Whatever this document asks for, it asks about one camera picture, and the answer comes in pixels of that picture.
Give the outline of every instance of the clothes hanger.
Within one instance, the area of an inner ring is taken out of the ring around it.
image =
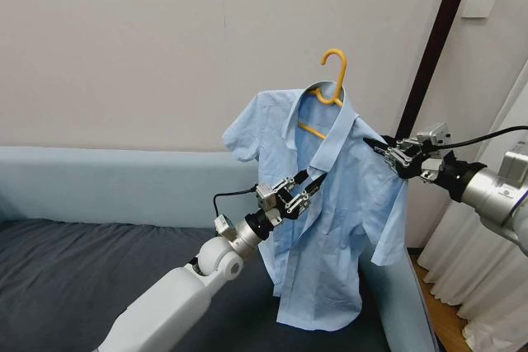
[[[337,78],[337,85],[336,90],[333,92],[333,95],[331,98],[325,98],[323,96],[323,92],[321,92],[321,88],[317,87],[313,90],[310,90],[307,92],[308,95],[315,95],[319,102],[323,103],[324,105],[337,105],[339,107],[343,106],[343,102],[341,99],[339,99],[339,95],[341,94],[341,89],[343,85],[343,78],[345,77],[345,71],[347,70],[347,57],[340,49],[327,49],[324,54],[323,58],[321,59],[321,64],[324,65],[327,62],[327,59],[330,55],[335,54],[339,57],[341,60],[341,68],[339,69],[339,77]],[[297,125],[304,129],[305,131],[310,132],[311,134],[314,134],[318,138],[326,139],[326,136],[321,134],[316,129],[313,129],[309,125],[303,124],[303,123],[297,123]]]

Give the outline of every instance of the hanger hook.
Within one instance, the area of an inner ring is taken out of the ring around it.
[[[345,71],[347,70],[347,57],[345,53],[343,53],[340,49],[327,49],[324,52],[323,57],[321,58],[321,64],[325,65],[327,63],[328,57],[332,54],[335,54],[339,57],[339,59],[341,60],[341,67],[339,69],[339,77],[337,78],[336,91],[334,91],[332,99],[325,98],[325,103],[327,103],[328,105],[339,101],[339,94],[341,94],[343,79],[345,78]]]

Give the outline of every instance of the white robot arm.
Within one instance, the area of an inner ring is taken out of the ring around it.
[[[462,143],[450,143],[445,123],[438,123],[400,141],[385,137],[387,144],[364,138],[403,179],[420,177],[446,189],[450,197],[475,209],[481,223],[517,244],[528,255],[528,146],[507,152],[498,172],[480,162],[455,158],[449,149],[481,142],[525,126],[511,127]]]
[[[256,185],[260,209],[233,227],[222,214],[214,221],[219,234],[207,241],[185,266],[165,274],[115,320],[94,352],[165,352],[196,324],[224,284],[235,279],[257,245],[283,218],[298,218],[317,193],[326,174],[296,196],[291,191],[308,178],[306,171],[276,185]]]

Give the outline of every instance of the dark wooden door frame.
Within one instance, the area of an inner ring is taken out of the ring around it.
[[[402,118],[399,122],[396,138],[408,137],[412,130],[423,99],[426,96],[427,88],[431,84],[433,73],[435,72],[438,59],[447,41],[456,12],[459,9],[461,0],[442,0],[440,8],[436,14],[435,22],[431,29],[431,34],[427,41],[426,49],[423,52],[420,66],[414,78],[414,83],[407,99],[407,104],[403,110]]]

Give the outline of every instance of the button-up shirt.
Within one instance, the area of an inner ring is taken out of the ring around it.
[[[314,87],[330,97],[335,83],[259,93],[227,129],[224,144],[240,161],[258,160],[260,183],[273,185],[302,169],[311,180],[328,174],[309,209],[284,220],[259,250],[280,297],[277,321],[335,331],[361,310],[357,266],[365,244],[376,245],[371,260],[377,265],[402,255],[407,183],[363,142],[383,139],[352,109],[347,94],[341,108],[325,106],[306,94]]]

